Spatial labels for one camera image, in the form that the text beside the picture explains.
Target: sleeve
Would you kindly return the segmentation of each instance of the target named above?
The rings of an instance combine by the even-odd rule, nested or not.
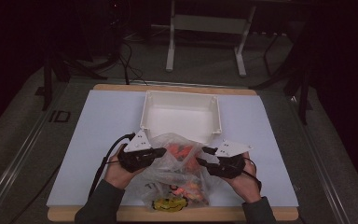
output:
[[[117,210],[124,192],[124,189],[118,189],[105,180],[101,180],[86,204],[76,213],[75,223],[116,223]]]
[[[269,200],[263,197],[255,203],[243,203],[243,212],[245,213],[247,224],[271,224],[276,223],[275,216],[269,206]]]

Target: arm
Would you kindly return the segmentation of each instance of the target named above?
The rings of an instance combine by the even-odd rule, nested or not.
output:
[[[106,174],[96,190],[75,215],[75,223],[116,223],[117,210],[131,180],[144,169],[130,173],[121,167],[116,155],[110,158]]]
[[[243,157],[245,160],[243,170],[255,176],[255,166],[249,160],[246,160],[249,159],[249,153],[243,153]],[[242,208],[248,224],[276,223],[269,206],[269,200],[266,197],[261,197],[257,183],[251,177],[241,174],[232,179],[223,179],[245,200]]]

